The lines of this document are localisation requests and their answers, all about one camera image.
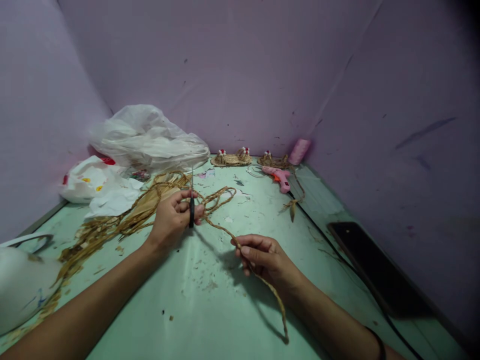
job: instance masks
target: scissor blade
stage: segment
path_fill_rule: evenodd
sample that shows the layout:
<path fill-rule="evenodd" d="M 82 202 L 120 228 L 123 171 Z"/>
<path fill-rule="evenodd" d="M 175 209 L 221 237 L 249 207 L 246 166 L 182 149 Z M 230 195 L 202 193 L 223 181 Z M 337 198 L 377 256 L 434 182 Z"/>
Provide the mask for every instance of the scissor blade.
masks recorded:
<path fill-rule="evenodd" d="M 190 187 L 191 187 L 191 198 L 190 198 L 190 222 L 188 227 L 191 229 L 194 227 L 195 222 L 195 200 L 194 200 L 194 167 L 191 167 L 191 179 L 190 179 Z"/>

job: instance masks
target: mobile phone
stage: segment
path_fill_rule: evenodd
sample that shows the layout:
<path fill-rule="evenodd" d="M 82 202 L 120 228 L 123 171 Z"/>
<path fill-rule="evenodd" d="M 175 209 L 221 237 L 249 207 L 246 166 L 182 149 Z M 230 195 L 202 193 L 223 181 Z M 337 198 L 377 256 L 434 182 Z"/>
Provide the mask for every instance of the mobile phone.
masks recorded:
<path fill-rule="evenodd" d="M 401 271 L 356 222 L 331 222 L 327 227 L 387 314 L 397 319 L 434 315 Z"/>

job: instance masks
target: pink thread spool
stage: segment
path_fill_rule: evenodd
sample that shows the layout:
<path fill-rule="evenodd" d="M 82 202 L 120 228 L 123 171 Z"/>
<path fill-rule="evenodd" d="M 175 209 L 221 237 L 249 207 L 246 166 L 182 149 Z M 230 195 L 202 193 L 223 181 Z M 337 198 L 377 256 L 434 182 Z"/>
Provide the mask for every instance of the pink thread spool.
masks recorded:
<path fill-rule="evenodd" d="M 290 154 L 290 157 L 288 158 L 288 162 L 292 165 L 300 164 L 305 156 L 305 153 L 309 149 L 310 143 L 310 140 L 298 139 Z"/>

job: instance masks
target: pink glue gun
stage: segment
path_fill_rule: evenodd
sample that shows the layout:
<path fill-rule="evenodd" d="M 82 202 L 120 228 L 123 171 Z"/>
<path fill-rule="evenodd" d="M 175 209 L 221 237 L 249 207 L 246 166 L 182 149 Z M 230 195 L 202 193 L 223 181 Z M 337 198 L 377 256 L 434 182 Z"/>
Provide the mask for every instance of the pink glue gun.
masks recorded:
<path fill-rule="evenodd" d="M 273 175 L 273 180 L 280 183 L 280 192 L 286 194 L 290 191 L 290 184 L 287 178 L 290 176 L 290 171 L 281 170 L 276 167 L 262 166 L 261 170 L 268 175 Z"/>

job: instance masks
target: left hand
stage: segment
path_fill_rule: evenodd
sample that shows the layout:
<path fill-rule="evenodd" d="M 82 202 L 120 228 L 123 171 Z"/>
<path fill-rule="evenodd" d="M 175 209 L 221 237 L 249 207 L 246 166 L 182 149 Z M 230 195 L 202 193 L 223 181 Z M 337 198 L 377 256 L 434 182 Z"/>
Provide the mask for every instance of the left hand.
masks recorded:
<path fill-rule="evenodd" d="M 153 250 L 170 252 L 177 244 L 190 222 L 191 190 L 178 191 L 161 201 L 156 208 L 155 221 L 145 245 Z M 195 206 L 195 225 L 200 225 L 200 217 L 204 214 L 204 206 Z"/>

